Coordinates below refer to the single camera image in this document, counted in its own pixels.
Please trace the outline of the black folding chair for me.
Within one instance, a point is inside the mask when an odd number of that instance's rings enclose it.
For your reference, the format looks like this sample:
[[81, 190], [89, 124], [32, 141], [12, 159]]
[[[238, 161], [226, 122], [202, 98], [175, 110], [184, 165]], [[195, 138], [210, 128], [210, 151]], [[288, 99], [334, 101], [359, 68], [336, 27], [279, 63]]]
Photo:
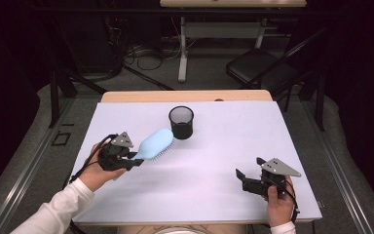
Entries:
[[297, 68], [292, 61], [327, 31], [327, 28], [319, 30], [280, 57], [262, 49], [251, 49], [228, 62], [226, 73], [241, 89], [266, 90], [272, 97], [282, 95], [280, 100], [286, 98], [284, 110], [287, 110], [293, 86], [314, 73], [312, 69]]

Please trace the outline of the light blue hairbrush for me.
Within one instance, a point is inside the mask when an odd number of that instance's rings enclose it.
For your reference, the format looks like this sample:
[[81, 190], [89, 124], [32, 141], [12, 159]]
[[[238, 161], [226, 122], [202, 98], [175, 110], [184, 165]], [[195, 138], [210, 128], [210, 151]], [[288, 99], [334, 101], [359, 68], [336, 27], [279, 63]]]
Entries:
[[173, 145], [174, 136], [170, 129], [159, 129], [142, 141], [133, 160], [154, 160], [165, 154]]

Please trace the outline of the white table mat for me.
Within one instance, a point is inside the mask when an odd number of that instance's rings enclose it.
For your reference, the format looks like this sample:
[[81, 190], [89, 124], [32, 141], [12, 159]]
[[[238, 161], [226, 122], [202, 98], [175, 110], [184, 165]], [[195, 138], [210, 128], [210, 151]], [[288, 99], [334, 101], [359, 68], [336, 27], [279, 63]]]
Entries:
[[278, 158], [303, 166], [273, 101], [190, 103], [193, 133], [175, 140], [161, 156], [145, 161], [95, 192], [75, 217], [81, 225], [251, 223], [266, 219], [266, 204], [243, 191], [236, 177], [261, 173], [256, 160]]

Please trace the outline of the metal floor rail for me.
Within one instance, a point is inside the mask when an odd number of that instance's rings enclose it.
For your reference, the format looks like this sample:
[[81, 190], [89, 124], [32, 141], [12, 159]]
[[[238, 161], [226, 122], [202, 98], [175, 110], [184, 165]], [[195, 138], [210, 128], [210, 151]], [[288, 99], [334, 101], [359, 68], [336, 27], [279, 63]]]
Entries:
[[57, 134], [60, 122], [68, 114], [74, 101], [74, 98], [67, 98], [62, 101], [58, 109], [59, 116], [50, 127], [52, 121], [51, 104], [47, 98], [41, 99], [34, 122], [0, 176], [0, 233], [4, 232], [17, 210]]
[[318, 142], [324, 151], [325, 160], [328, 164], [329, 170], [331, 171], [332, 176], [338, 186], [358, 234], [374, 234], [374, 230], [372, 229], [339, 160], [337, 159], [336, 153], [328, 137], [316, 122], [315, 111], [312, 108], [312, 105], [308, 101], [302, 101], [302, 106], [307, 114], [315, 135], [317, 136]]

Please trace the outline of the black metal crossbar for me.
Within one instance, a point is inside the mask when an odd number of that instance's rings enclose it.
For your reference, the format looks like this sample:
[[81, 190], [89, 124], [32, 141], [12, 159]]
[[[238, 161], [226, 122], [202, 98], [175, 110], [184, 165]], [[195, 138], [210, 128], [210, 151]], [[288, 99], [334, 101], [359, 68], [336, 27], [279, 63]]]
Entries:
[[250, 10], [250, 9], [61, 9], [29, 8], [40, 14], [88, 14], [88, 15], [151, 15], [151, 16], [266, 16], [266, 17], [310, 17], [339, 16], [343, 11], [308, 11], [308, 10]]

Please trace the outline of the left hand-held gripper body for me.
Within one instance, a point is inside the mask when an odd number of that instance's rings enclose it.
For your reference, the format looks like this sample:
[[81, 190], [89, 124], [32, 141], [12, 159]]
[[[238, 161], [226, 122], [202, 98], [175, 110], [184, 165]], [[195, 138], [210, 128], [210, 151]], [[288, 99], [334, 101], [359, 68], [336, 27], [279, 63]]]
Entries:
[[109, 135], [101, 144], [98, 152], [98, 164], [105, 171], [116, 171], [125, 168], [125, 161], [128, 159], [132, 141], [127, 132], [119, 135]]

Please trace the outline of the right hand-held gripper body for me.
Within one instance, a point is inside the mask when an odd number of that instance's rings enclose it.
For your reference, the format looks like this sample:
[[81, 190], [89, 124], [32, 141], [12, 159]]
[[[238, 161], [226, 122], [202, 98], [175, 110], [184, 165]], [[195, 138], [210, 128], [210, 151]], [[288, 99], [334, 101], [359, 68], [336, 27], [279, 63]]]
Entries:
[[288, 193], [286, 190], [287, 182], [286, 176], [297, 176], [300, 177], [301, 174], [285, 164], [278, 158], [273, 158], [269, 161], [257, 157], [256, 163], [261, 167], [261, 180], [260, 185], [257, 190], [258, 195], [267, 196], [268, 188], [274, 185], [279, 194]]

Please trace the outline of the person's left hand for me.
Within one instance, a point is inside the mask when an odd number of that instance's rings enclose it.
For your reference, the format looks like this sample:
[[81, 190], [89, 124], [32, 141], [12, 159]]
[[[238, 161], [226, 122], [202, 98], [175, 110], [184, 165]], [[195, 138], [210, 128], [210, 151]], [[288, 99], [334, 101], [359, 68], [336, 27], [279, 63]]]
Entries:
[[98, 145], [95, 144], [89, 156], [90, 161], [79, 175], [79, 179], [92, 191], [95, 192], [105, 182], [116, 179], [123, 175], [127, 170], [119, 169], [116, 171], [105, 171], [97, 162], [98, 160]]

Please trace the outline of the white-legged desk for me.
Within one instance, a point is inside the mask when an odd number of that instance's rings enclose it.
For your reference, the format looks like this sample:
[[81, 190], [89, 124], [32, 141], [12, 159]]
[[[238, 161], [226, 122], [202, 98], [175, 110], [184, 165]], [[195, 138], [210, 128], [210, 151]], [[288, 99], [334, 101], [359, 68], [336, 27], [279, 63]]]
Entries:
[[[306, 0], [160, 0], [160, 5], [171, 10], [293, 10], [302, 9]], [[180, 64], [178, 81], [183, 83], [187, 77], [187, 44], [188, 38], [255, 38], [257, 48], [260, 47], [265, 31], [262, 22], [191, 22], [180, 18]]]

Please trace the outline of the black mesh pen cup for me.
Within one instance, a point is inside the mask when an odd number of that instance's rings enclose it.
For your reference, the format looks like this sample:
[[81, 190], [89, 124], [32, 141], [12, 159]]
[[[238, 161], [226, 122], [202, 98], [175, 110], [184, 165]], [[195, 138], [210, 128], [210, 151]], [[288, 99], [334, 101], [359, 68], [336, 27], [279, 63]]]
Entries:
[[193, 134], [194, 112], [188, 106], [176, 106], [168, 114], [173, 135], [177, 139], [187, 139]]

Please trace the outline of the black metal stand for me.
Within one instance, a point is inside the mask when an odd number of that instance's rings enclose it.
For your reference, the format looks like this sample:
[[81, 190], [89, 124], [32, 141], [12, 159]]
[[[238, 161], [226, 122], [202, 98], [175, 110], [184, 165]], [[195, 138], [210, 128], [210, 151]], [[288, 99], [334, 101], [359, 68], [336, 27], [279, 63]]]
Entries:
[[78, 72], [66, 67], [62, 62], [55, 59], [52, 61], [54, 73], [50, 82], [51, 94], [51, 110], [52, 118], [50, 127], [52, 128], [60, 117], [60, 107], [58, 99], [58, 91], [62, 91], [67, 98], [75, 98], [78, 94], [73, 81], [83, 84], [84, 86], [96, 91], [103, 95], [107, 92], [106, 89], [101, 88], [89, 79], [85, 78]]

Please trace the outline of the person's tan trousers lap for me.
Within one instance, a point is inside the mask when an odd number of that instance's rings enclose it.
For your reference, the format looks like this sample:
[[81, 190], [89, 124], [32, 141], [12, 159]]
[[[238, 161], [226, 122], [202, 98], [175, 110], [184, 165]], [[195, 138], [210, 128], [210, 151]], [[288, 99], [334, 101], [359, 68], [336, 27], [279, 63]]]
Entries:
[[247, 234], [245, 224], [121, 226], [119, 234]]

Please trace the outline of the person's right hand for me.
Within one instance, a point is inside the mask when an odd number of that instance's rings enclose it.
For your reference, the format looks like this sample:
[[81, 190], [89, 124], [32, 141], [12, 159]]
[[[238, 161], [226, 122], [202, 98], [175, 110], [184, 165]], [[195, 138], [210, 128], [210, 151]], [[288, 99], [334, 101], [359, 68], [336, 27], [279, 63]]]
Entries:
[[291, 221], [294, 201], [292, 180], [289, 175], [285, 177], [286, 193], [279, 194], [275, 186], [268, 188], [267, 218], [271, 227], [277, 227]]

